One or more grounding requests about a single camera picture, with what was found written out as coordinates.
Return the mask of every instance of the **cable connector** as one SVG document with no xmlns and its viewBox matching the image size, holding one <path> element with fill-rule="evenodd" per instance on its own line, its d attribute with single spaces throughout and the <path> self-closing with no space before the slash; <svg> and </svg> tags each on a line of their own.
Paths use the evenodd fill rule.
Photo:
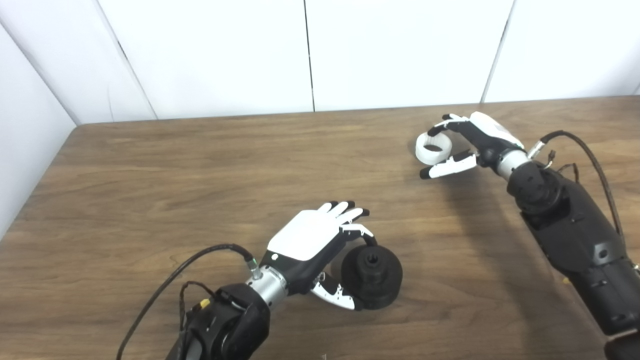
<svg viewBox="0 0 640 360">
<path fill-rule="evenodd" d="M 538 156 L 540 151 L 542 151 L 542 148 L 544 148 L 546 145 L 547 143 L 542 142 L 541 140 L 538 140 L 538 142 L 536 142 L 536 145 L 533 145 L 531 150 L 529 150 L 529 152 L 527 153 L 527 157 L 530 160 L 533 160 L 536 156 Z"/>
<path fill-rule="evenodd" d="M 251 271 L 251 278 L 253 280 L 260 280 L 262 278 L 262 272 L 260 271 L 260 267 L 258 266 L 258 262 L 255 258 L 247 261 L 246 266 L 249 268 L 249 271 Z"/>
</svg>

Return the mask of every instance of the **white fingers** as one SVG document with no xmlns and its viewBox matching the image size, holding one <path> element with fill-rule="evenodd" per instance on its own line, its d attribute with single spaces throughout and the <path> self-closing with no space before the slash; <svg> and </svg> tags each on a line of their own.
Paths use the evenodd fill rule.
<svg viewBox="0 0 640 360">
<path fill-rule="evenodd" d="M 358 231 L 360 233 L 361 236 L 363 235 L 369 235 L 371 237 L 373 237 L 373 233 L 369 231 L 369 229 L 367 229 L 366 227 L 364 227 L 364 225 L 362 224 L 346 224 L 346 225 L 340 225 L 340 228 L 343 231 Z"/>
<path fill-rule="evenodd" d="M 328 213 L 332 207 L 333 205 L 331 205 L 331 202 L 325 202 L 324 204 L 322 204 L 321 207 L 318 208 L 318 211 L 321 211 L 323 213 Z"/>
<path fill-rule="evenodd" d="M 355 208 L 352 210 L 347 211 L 346 213 L 340 215 L 339 217 L 336 218 L 336 220 L 338 221 L 338 224 L 344 224 L 346 222 L 352 222 L 353 219 L 359 217 L 360 215 L 362 215 L 363 210 L 360 208 Z"/>
<path fill-rule="evenodd" d="M 338 217 L 345 210 L 347 210 L 348 207 L 349 207 L 349 203 L 346 201 L 342 201 L 341 203 L 337 204 L 333 209 L 329 210 L 328 214 L 333 217 Z"/>
</svg>

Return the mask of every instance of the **black cylindrical object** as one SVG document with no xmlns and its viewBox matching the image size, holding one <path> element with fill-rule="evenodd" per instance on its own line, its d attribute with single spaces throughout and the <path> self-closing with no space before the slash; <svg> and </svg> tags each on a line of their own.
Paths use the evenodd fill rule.
<svg viewBox="0 0 640 360">
<path fill-rule="evenodd" d="M 382 246 L 361 245 L 342 261 L 342 285 L 364 309 L 390 305 L 400 292 L 402 275 L 400 260 Z"/>
<path fill-rule="evenodd" d="M 640 360 L 640 333 L 611 340 L 605 345 L 604 354 L 607 360 Z"/>
</svg>

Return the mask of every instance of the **black cord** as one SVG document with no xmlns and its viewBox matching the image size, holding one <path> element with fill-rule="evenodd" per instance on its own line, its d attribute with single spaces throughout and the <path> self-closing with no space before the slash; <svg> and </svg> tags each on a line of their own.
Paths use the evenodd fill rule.
<svg viewBox="0 0 640 360">
<path fill-rule="evenodd" d="M 201 287 L 204 291 L 206 291 L 210 297 L 215 297 L 216 294 L 213 293 L 213 291 L 211 291 L 211 289 L 209 289 L 205 284 L 201 283 L 200 281 L 187 281 L 184 284 L 182 284 L 182 287 L 180 288 L 180 299 L 178 301 L 178 309 L 179 309 L 179 313 L 180 313 L 180 329 L 179 331 L 182 332 L 184 330 L 184 290 L 187 290 L 187 288 L 189 287 L 189 285 L 197 285 L 199 287 Z"/>
<path fill-rule="evenodd" d="M 145 314 L 147 313 L 149 308 L 151 308 L 151 305 L 153 305 L 153 303 L 156 301 L 158 296 L 160 296 L 160 294 L 164 291 L 164 289 L 166 289 L 166 287 L 169 286 L 169 284 L 171 284 L 171 282 L 173 280 L 175 280 L 175 278 L 178 277 L 178 275 L 180 275 L 180 273 L 185 268 L 187 268 L 187 266 L 191 265 L 198 258 L 200 258 L 203 255 L 206 255 L 206 254 L 208 254 L 210 252 L 214 252 L 214 251 L 218 251 L 218 250 L 231 250 L 231 251 L 237 252 L 238 254 L 242 255 L 246 262 L 253 261 L 253 255 L 251 255 L 251 253 L 248 250 L 246 250 L 244 247 L 242 247 L 240 245 L 236 245 L 236 244 L 214 245 L 212 247 L 207 247 L 206 249 L 200 250 L 196 254 L 192 255 L 189 259 L 187 259 L 180 266 L 178 266 L 178 268 L 176 268 L 171 273 L 171 275 L 169 275 L 169 277 L 166 278 L 166 280 L 162 283 L 162 285 L 160 285 L 160 287 L 158 287 L 156 292 L 153 295 L 151 295 L 151 298 L 142 307 L 142 310 L 140 311 L 140 314 L 138 314 L 138 317 L 135 319 L 135 321 L 133 321 L 133 324 L 131 324 L 131 327 L 129 328 L 129 331 L 127 331 L 127 334 L 125 335 L 124 339 L 122 340 L 122 343 L 120 344 L 120 348 L 118 348 L 118 354 L 116 355 L 116 360 L 121 360 L 122 359 L 122 353 L 124 352 L 124 348 L 127 346 L 127 343 L 129 342 L 129 339 L 131 339 L 131 336 L 133 336 L 133 333 L 136 331 L 136 328 L 138 328 L 138 325 L 142 321 L 142 318 L 145 316 Z"/>
<path fill-rule="evenodd" d="M 576 164 L 576 163 L 564 164 L 563 166 L 561 166 L 556 171 L 558 171 L 560 174 L 562 174 L 562 171 L 564 171 L 568 167 L 573 167 L 573 176 L 574 176 L 573 181 L 575 181 L 576 184 L 579 184 L 580 183 L 580 172 L 578 172 L 578 164 Z"/>
<path fill-rule="evenodd" d="M 185 327 L 185 318 L 184 318 L 184 290 L 187 290 L 187 288 L 189 287 L 189 285 L 197 285 L 199 287 L 201 287 L 204 291 L 206 291 L 210 297 L 215 297 L 216 295 L 213 293 L 213 291 L 211 291 L 211 289 L 209 289 L 205 284 L 199 282 L 199 281 L 187 281 L 184 284 L 182 284 L 182 287 L 180 288 L 180 298 L 178 301 L 178 309 L 179 309 L 179 313 L 180 313 L 180 328 L 178 331 L 178 349 L 176 351 L 176 359 L 180 360 L 182 359 L 182 349 L 184 349 L 185 347 L 185 341 L 187 340 L 186 335 L 184 334 L 184 327 Z"/>
<path fill-rule="evenodd" d="M 580 147 L 582 147 L 582 150 L 584 150 L 584 152 L 587 154 L 587 156 L 589 156 L 589 160 L 591 160 L 591 163 L 593 164 L 593 167 L 596 169 L 596 172 L 598 173 L 598 176 L 600 177 L 600 182 L 602 183 L 602 188 L 604 189 L 604 193 L 607 197 L 607 202 L 609 203 L 609 208 L 611 209 L 611 216 L 613 217 L 613 223 L 616 226 L 616 231 L 618 232 L 618 234 L 620 235 L 620 239 L 622 240 L 622 244 L 624 245 L 625 243 L 625 235 L 623 234 L 622 231 L 622 223 L 620 222 L 620 216 L 618 215 L 618 209 L 616 208 L 616 203 L 613 199 L 613 194 L 611 193 L 611 187 L 609 187 L 609 182 L 607 181 L 607 177 L 604 175 L 604 171 L 602 170 L 602 167 L 600 166 L 600 163 L 598 162 L 598 159 L 596 159 L 596 156 L 593 154 L 593 152 L 591 151 L 591 149 L 589 149 L 589 147 L 587 146 L 587 144 L 582 141 L 582 139 L 580 139 L 578 136 L 575 136 L 574 134 L 569 133 L 568 131 L 564 131 L 564 130 L 558 130 L 558 131 L 554 131 L 552 133 L 549 133 L 545 136 L 542 136 L 540 138 L 540 141 L 543 143 L 548 143 L 549 140 L 556 138 L 558 136 L 566 136 L 568 138 L 570 138 L 571 140 L 575 141 L 578 143 L 578 145 L 580 145 Z"/>
</svg>

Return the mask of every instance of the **wood grain surface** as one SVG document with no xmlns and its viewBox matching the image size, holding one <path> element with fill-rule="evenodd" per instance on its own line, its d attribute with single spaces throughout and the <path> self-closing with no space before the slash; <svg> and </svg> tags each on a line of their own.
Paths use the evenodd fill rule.
<svg viewBox="0 0 640 360">
<path fill-rule="evenodd" d="M 356 313 L 290 297 L 252 359 L 603 359 L 606 338 L 548 265 L 504 180 L 483 168 L 419 179 L 416 136 L 443 113 L 474 110 L 526 146 L 556 129 L 587 141 L 640 259 L 637 96 L 84 125 L 0 242 L 0 359 L 112 359 L 192 253 L 235 242 L 259 257 L 300 210 L 347 199 L 371 210 L 359 222 L 402 261 L 399 298 Z M 563 138 L 551 149 L 557 164 L 579 164 L 608 215 L 582 150 Z M 183 281 L 217 288 L 247 277 L 237 254 L 202 258 L 159 298 L 125 358 L 164 359 Z M 202 297 L 189 291 L 189 301 Z"/>
</svg>

